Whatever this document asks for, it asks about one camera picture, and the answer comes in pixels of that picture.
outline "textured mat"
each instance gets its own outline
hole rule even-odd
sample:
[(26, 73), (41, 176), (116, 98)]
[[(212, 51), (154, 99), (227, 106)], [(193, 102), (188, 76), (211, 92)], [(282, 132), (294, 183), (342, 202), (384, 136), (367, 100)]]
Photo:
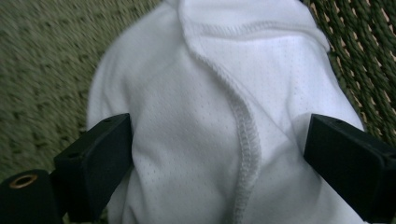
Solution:
[[(159, 0), (0, 1), (0, 181), (85, 132), (95, 66)], [(332, 45), (332, 68), (369, 133), (396, 147), (396, 2), (304, 0)]]

